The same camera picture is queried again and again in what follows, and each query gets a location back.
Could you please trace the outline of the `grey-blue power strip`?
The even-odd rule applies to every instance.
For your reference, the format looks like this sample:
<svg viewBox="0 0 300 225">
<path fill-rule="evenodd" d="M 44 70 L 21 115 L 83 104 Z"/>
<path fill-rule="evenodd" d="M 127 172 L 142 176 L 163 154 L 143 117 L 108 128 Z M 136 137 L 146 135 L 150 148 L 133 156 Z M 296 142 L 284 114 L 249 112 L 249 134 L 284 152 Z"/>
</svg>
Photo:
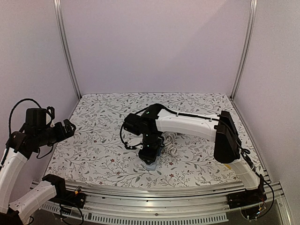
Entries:
<svg viewBox="0 0 300 225">
<path fill-rule="evenodd" d="M 147 164 L 145 165 L 145 169 L 148 170 L 148 171 L 155 171 L 156 167 L 157 167 L 156 163 L 153 163 L 151 165 L 147 165 Z"/>
</svg>

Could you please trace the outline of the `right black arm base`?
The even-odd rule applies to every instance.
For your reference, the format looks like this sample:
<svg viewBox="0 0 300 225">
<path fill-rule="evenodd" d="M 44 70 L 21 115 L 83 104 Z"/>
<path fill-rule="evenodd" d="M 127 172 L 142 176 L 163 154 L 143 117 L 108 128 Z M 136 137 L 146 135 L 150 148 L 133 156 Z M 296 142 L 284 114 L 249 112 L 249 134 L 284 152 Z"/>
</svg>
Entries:
<svg viewBox="0 0 300 225">
<path fill-rule="evenodd" d="M 253 190 L 244 190 L 241 192 L 231 193 L 226 196 L 227 204 L 230 209 L 257 204 L 267 200 L 263 190 L 259 188 Z"/>
</svg>

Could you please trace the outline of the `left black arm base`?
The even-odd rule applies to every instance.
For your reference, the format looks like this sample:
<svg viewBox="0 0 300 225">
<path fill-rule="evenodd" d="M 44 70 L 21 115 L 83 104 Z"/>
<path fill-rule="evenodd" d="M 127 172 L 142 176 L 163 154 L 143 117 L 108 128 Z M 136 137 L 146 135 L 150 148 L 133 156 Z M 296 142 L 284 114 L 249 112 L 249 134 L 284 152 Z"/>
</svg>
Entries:
<svg viewBox="0 0 300 225">
<path fill-rule="evenodd" d="M 51 202 L 61 203 L 67 206 L 76 206 L 80 209 L 84 208 L 87 195 L 82 192 L 82 187 L 77 186 L 75 190 L 66 190 L 63 195 L 56 195 L 54 198 L 50 199 Z"/>
</svg>

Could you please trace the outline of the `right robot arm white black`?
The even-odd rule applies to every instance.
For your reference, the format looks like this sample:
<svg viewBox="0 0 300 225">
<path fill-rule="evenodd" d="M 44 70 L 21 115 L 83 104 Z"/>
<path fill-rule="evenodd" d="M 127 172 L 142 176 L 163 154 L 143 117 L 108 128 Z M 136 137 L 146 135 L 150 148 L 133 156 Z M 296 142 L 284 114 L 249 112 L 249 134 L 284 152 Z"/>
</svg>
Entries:
<svg viewBox="0 0 300 225">
<path fill-rule="evenodd" d="M 153 104 L 138 116 L 137 127 L 138 134 L 142 134 L 139 158 L 147 165 L 156 161 L 162 147 L 159 138 L 163 132 L 198 136 L 214 142 L 214 159 L 234 170 L 242 181 L 246 189 L 242 195 L 244 203 L 253 204 L 260 198 L 263 176 L 256 171 L 249 150 L 242 147 L 229 112 L 199 115 L 176 112 L 161 104 Z"/>
</svg>

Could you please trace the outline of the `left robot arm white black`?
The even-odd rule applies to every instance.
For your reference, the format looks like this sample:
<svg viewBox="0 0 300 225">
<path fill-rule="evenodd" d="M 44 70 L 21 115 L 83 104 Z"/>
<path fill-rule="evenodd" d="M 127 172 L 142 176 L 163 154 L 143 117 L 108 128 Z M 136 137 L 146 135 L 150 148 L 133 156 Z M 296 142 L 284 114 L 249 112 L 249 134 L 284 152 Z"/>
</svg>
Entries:
<svg viewBox="0 0 300 225">
<path fill-rule="evenodd" d="M 76 194 L 68 191 L 65 180 L 55 175 L 45 176 L 40 184 L 20 199 L 10 202 L 18 175 L 33 153 L 43 146 L 54 147 L 75 134 L 76 126 L 68 119 L 53 123 L 55 109 L 51 106 L 28 108 L 25 122 L 18 131 L 9 131 L 9 138 L 0 162 L 0 223 L 30 224 L 31 215 L 45 202 L 53 199 L 69 203 Z"/>
</svg>

